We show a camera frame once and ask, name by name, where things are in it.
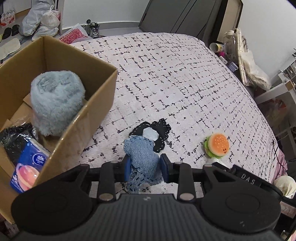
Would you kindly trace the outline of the beige blue clothing pile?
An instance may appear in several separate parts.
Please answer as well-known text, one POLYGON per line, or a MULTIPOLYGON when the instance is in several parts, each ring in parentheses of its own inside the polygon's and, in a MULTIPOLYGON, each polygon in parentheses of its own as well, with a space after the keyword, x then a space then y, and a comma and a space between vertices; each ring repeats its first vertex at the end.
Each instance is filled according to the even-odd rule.
POLYGON ((296 192, 296 182, 292 177, 280 176, 274 180, 273 184, 283 193, 284 197, 293 199, 296 192))

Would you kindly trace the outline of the sneakers on floor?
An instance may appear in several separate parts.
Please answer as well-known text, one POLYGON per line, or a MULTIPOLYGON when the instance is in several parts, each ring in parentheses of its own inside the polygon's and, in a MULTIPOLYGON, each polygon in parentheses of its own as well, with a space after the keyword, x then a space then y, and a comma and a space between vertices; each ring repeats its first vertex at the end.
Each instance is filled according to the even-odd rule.
POLYGON ((90 19, 88 19, 86 21, 86 25, 84 25, 86 33, 89 37, 92 37, 93 39, 100 38, 99 27, 100 25, 98 23, 92 22, 90 19))

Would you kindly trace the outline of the brown cardboard box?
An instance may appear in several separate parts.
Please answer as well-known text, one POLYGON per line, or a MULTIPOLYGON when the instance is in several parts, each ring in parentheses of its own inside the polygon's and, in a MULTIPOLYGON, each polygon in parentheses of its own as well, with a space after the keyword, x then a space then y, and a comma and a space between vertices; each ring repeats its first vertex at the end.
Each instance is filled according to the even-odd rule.
POLYGON ((75 166, 113 105, 117 74, 48 36, 1 65, 1 129, 29 122, 50 152, 36 185, 75 166))

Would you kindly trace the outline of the hamburger plush toy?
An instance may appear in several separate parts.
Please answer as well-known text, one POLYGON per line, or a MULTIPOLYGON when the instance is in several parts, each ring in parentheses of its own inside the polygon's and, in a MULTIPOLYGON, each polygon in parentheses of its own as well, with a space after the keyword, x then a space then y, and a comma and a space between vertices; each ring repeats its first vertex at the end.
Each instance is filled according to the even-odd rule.
POLYGON ((205 139, 204 150, 210 158, 221 159, 228 154, 230 144, 224 134, 213 133, 205 139))

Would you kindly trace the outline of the white plastic bags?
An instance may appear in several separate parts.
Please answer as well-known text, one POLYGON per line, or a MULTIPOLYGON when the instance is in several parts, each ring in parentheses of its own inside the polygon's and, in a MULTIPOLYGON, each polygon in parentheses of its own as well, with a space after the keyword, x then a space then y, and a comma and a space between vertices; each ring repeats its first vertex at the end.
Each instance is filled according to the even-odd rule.
POLYGON ((54 37, 59 32, 61 13, 57 10, 56 1, 31 1, 31 9, 23 18, 19 33, 32 37, 35 41, 43 36, 54 37))

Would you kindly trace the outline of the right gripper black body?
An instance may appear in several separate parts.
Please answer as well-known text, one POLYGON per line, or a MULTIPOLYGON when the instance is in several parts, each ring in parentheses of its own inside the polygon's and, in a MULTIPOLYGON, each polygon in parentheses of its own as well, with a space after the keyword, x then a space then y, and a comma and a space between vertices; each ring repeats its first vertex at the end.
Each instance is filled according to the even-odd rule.
POLYGON ((263 180, 262 178, 257 177, 256 175, 246 171, 245 169, 243 169, 237 165, 233 165, 231 168, 228 168, 219 162, 214 162, 212 165, 216 166, 228 173, 233 174, 234 176, 248 182, 251 185, 257 186, 257 187, 271 193, 278 200, 283 198, 283 193, 277 187, 275 187, 273 184, 263 180))

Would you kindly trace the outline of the cream tote bag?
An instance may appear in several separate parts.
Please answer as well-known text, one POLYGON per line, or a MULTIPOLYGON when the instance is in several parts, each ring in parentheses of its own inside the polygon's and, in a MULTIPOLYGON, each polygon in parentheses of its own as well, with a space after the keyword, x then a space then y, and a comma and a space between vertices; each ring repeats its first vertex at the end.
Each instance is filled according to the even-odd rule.
POLYGON ((248 49, 246 38, 241 30, 235 30, 236 53, 241 81, 245 86, 256 86, 263 90, 270 90, 269 76, 255 63, 253 53, 248 49))

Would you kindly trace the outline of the grey white desk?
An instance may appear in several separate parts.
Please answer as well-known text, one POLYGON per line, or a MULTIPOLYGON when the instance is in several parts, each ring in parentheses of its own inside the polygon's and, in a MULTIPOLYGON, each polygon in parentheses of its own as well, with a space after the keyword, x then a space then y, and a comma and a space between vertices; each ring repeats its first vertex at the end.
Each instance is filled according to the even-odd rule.
POLYGON ((295 139, 295 83, 292 80, 258 95, 255 102, 276 137, 295 139))

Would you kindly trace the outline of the pink bed sheet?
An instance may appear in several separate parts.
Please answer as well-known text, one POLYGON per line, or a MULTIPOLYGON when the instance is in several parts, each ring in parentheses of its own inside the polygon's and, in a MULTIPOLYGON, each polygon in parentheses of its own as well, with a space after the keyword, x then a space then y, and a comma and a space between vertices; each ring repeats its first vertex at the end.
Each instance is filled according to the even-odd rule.
POLYGON ((287 162, 285 160, 285 154, 282 152, 281 149, 276 151, 276 164, 275 164, 275 171, 274 176, 272 178, 272 182, 281 176, 287 175, 287 162))

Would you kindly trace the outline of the red white plastic bag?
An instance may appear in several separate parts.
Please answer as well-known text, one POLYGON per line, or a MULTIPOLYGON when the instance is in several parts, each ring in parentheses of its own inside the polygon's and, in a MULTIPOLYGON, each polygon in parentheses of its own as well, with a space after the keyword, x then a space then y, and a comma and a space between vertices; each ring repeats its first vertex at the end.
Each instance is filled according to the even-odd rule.
POLYGON ((76 24, 74 27, 64 33, 59 38, 59 40, 66 44, 72 44, 77 40, 87 39, 88 37, 89 36, 86 30, 80 24, 76 24))

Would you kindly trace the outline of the paper cup on floor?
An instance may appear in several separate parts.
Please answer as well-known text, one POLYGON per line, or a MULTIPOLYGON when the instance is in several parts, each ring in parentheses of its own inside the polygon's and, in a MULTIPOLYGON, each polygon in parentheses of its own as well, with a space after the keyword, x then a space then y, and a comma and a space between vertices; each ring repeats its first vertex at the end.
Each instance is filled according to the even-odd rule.
POLYGON ((218 43, 211 43, 209 45, 209 48, 212 52, 214 53, 221 53, 225 52, 225 46, 223 44, 218 44, 218 43))

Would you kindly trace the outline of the white black patterned bed cover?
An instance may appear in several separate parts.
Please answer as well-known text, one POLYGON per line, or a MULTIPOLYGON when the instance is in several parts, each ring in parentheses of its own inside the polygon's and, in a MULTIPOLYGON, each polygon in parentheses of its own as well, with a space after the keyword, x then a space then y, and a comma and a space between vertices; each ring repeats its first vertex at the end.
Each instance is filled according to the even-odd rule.
POLYGON ((236 76, 195 37, 133 33, 74 43, 118 70, 114 102, 78 163, 92 168, 119 161, 123 142, 140 123, 171 126, 163 152, 201 168, 204 139, 223 133, 230 151, 222 161, 272 182, 278 146, 267 120, 236 76))

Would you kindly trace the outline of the blue tissue pack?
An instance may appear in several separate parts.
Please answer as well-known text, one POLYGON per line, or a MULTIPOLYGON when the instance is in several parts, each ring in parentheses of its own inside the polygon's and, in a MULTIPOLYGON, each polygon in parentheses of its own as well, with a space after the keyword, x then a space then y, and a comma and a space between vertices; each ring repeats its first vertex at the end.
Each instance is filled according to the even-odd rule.
POLYGON ((49 156, 50 152, 35 139, 26 138, 25 147, 11 177, 11 187, 18 193, 31 189, 49 156))

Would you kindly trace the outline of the blue denim cloth piece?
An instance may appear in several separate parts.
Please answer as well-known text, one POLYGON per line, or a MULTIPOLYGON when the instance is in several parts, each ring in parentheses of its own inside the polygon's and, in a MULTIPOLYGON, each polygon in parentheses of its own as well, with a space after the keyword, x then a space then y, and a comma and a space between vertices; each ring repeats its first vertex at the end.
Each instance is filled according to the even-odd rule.
POLYGON ((159 155, 154 152, 154 142, 143 136, 131 136, 124 141, 125 153, 130 157, 131 174, 126 183, 130 194, 138 194, 143 184, 162 182, 159 155))

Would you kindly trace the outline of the dark grey door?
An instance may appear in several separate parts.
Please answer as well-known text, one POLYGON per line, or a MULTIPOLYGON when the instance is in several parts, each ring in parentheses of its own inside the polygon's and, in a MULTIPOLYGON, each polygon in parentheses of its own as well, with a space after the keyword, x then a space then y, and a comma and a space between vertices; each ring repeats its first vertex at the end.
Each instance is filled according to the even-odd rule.
POLYGON ((151 33, 184 34, 198 38, 206 45, 214 28, 219 9, 227 1, 149 1, 139 29, 151 33))

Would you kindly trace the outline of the black plastic item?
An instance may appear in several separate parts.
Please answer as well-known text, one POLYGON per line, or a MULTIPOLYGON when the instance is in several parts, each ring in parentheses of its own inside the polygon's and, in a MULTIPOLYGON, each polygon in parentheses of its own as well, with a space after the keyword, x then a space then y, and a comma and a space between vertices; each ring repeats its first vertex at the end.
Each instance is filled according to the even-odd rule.
POLYGON ((37 130, 31 123, 10 126, 1 131, 1 145, 14 166, 17 165, 19 157, 27 144, 27 140, 30 138, 38 141, 37 130))

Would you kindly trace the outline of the black felt patch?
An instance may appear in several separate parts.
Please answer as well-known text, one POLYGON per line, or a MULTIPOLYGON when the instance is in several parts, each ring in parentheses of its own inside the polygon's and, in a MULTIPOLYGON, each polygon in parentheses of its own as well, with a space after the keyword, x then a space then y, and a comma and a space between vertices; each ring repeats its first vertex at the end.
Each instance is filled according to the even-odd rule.
POLYGON ((164 118, 149 123, 144 121, 136 126, 131 132, 130 136, 143 136, 154 142, 154 152, 159 153, 165 147, 165 141, 169 137, 171 126, 164 118))

